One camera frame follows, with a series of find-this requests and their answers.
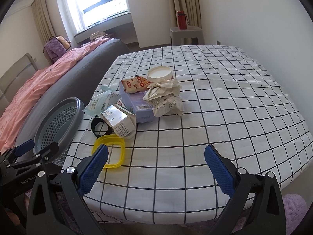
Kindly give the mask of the white green milk carton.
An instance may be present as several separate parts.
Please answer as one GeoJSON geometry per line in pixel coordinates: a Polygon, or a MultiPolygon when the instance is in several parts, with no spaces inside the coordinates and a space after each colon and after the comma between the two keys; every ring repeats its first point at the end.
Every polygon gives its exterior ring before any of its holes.
{"type": "Polygon", "coordinates": [[[109,106],[101,116],[120,138],[136,130],[136,115],[118,104],[109,106]]]}

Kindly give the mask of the grey plastic stool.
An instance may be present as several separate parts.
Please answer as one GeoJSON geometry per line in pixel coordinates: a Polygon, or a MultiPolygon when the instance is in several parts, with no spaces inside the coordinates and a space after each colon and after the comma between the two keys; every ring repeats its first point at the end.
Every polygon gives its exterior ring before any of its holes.
{"type": "Polygon", "coordinates": [[[187,29],[179,29],[178,27],[170,28],[170,39],[172,46],[182,45],[183,39],[191,39],[196,45],[205,44],[203,31],[199,27],[187,27],[187,29]]]}

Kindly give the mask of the grey headboard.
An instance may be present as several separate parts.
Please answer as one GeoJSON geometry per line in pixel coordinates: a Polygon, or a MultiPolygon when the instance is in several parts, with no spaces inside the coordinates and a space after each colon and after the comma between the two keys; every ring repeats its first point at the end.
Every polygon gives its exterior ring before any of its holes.
{"type": "Polygon", "coordinates": [[[36,61],[26,53],[1,77],[1,113],[11,103],[18,90],[37,72],[36,61]]]}

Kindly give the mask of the teal white plastic package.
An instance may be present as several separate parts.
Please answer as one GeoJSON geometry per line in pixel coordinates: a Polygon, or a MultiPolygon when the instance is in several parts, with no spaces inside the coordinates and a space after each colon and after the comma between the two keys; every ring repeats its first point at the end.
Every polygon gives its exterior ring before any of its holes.
{"type": "Polygon", "coordinates": [[[83,112],[91,117],[99,117],[109,106],[118,102],[121,95],[109,87],[102,86],[99,93],[92,97],[83,112]]]}

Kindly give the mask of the lavender cardboard box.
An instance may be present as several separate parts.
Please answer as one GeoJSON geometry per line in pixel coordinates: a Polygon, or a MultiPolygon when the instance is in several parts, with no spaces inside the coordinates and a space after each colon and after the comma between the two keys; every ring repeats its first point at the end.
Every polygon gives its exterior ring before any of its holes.
{"type": "Polygon", "coordinates": [[[155,119],[153,106],[143,100],[144,92],[126,93],[122,82],[119,82],[119,94],[126,109],[136,115],[137,124],[149,123],[155,119]]]}

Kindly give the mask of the window with white sheer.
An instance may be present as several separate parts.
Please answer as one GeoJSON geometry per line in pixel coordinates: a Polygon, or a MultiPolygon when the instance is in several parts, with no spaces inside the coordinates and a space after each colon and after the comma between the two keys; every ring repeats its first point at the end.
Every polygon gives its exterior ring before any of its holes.
{"type": "Polygon", "coordinates": [[[57,0],[62,22],[73,36],[129,13],[127,0],[57,0]]]}

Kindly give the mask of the red patterned snack wrapper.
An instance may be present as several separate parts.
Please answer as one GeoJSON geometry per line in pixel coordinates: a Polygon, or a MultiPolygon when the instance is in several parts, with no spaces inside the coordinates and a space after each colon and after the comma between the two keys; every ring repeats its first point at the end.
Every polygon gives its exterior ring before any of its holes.
{"type": "Polygon", "coordinates": [[[144,77],[136,75],[133,78],[123,79],[121,83],[126,93],[137,93],[145,92],[152,82],[144,77]]]}

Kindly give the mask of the red white paper cup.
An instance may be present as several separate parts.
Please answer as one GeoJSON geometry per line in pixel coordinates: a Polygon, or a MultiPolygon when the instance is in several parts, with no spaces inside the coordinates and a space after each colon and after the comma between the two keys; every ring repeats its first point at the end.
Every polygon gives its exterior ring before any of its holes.
{"type": "Polygon", "coordinates": [[[172,70],[167,66],[157,66],[150,69],[147,73],[147,79],[150,82],[158,82],[160,79],[164,79],[166,81],[173,79],[172,70]]]}

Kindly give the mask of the grey perforated trash basket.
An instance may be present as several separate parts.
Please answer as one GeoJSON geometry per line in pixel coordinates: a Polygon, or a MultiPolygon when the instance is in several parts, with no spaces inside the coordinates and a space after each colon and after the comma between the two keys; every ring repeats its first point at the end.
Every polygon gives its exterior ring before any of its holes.
{"type": "Polygon", "coordinates": [[[61,167],[81,124],[83,109],[84,103],[77,97],[67,98],[53,107],[36,131],[33,152],[38,154],[50,143],[56,142],[59,150],[52,158],[52,163],[61,167]]]}

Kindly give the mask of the pink quilt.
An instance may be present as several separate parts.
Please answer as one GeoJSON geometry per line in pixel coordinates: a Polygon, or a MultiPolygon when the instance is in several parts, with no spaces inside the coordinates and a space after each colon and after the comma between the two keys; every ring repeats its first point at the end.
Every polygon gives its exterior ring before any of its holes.
{"type": "Polygon", "coordinates": [[[74,48],[24,83],[1,115],[1,154],[14,146],[23,123],[42,95],[82,58],[110,40],[111,38],[102,38],[74,48]]]}

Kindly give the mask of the grey bed mattress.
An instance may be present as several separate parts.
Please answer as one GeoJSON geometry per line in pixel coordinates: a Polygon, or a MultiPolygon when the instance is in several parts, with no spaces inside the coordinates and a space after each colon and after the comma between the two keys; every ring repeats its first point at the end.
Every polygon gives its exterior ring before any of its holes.
{"type": "Polygon", "coordinates": [[[34,139],[44,117],[59,102],[77,97],[87,105],[116,58],[128,53],[130,50],[125,43],[119,39],[111,39],[82,58],[36,102],[23,123],[14,145],[34,139]]]}

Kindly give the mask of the red water bottle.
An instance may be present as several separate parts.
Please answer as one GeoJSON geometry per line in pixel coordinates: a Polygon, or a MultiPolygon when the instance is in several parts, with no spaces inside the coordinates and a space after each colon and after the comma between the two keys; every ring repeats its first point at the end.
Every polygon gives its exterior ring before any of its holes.
{"type": "Polygon", "coordinates": [[[180,30],[187,30],[187,16],[184,11],[177,12],[177,22],[180,30]]]}

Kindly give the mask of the beige item on sill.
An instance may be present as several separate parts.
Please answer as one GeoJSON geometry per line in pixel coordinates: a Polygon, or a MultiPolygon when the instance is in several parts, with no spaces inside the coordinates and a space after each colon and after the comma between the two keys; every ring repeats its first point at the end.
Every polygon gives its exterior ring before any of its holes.
{"type": "Polygon", "coordinates": [[[109,35],[103,31],[97,31],[97,32],[90,35],[90,41],[93,42],[93,41],[96,41],[98,39],[106,38],[108,36],[109,35]]]}

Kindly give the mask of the beige left curtain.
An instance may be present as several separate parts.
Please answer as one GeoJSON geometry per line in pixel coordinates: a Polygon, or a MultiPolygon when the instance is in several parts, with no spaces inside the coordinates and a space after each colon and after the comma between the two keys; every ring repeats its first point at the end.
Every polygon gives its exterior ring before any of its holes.
{"type": "Polygon", "coordinates": [[[31,8],[39,38],[44,46],[51,37],[55,36],[46,0],[34,0],[31,4],[31,8]]]}

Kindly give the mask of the beige right curtain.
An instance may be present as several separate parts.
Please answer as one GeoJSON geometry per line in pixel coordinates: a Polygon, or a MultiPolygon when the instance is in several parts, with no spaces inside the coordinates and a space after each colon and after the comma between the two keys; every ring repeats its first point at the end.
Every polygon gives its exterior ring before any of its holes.
{"type": "Polygon", "coordinates": [[[184,11],[189,25],[202,27],[201,10],[199,0],[169,0],[171,27],[178,26],[177,12],[184,11]]]}

